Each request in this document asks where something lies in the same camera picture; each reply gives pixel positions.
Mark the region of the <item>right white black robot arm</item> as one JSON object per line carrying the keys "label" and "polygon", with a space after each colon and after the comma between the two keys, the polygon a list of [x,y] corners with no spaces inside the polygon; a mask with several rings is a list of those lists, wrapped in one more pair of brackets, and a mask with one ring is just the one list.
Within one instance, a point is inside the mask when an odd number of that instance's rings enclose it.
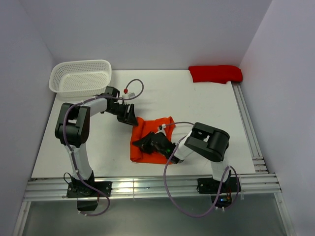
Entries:
{"label": "right white black robot arm", "polygon": [[145,154],[161,154],[173,164],[182,163],[189,155],[197,153],[211,162],[214,188],[220,192],[225,191],[230,186],[230,168],[224,159],[229,147],[229,134],[196,122],[181,141],[173,143],[167,138],[166,129],[175,124],[158,125],[156,131],[150,131],[144,137],[132,141],[131,146]]}

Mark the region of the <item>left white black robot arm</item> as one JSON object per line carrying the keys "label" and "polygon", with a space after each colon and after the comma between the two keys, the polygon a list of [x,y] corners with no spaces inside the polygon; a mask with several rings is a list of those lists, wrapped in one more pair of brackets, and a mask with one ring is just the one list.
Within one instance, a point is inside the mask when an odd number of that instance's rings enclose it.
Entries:
{"label": "left white black robot arm", "polygon": [[105,92],[76,104],[63,103],[55,128],[55,137],[66,148],[72,165],[72,178],[81,181],[78,191],[84,196],[91,196],[96,184],[90,179],[94,172],[89,164],[86,142],[90,134],[90,120],[96,114],[110,113],[117,120],[131,126],[137,126],[134,104],[127,103],[137,97],[132,92],[120,95],[114,87],[107,87]]}

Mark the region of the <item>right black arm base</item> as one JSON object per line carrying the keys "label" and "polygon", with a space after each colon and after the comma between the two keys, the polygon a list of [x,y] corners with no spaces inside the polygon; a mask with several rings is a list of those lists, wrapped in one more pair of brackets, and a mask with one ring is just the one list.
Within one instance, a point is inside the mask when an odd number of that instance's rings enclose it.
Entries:
{"label": "right black arm base", "polygon": [[[220,182],[211,177],[197,179],[197,192],[199,194],[210,194],[212,203],[214,203]],[[215,204],[218,208],[229,207],[233,203],[232,193],[240,193],[241,185],[236,177],[228,177],[220,189],[220,196]]]}

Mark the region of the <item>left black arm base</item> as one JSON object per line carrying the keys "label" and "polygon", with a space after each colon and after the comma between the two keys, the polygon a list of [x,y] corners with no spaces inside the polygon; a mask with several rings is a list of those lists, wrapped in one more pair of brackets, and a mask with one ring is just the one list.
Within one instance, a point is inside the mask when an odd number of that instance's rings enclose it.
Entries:
{"label": "left black arm base", "polygon": [[[88,182],[89,185],[105,193],[108,197],[111,195],[111,181]],[[84,185],[80,180],[74,179],[68,185],[67,198],[77,199],[77,209],[80,211],[94,211],[98,207],[98,198],[101,194]]]}

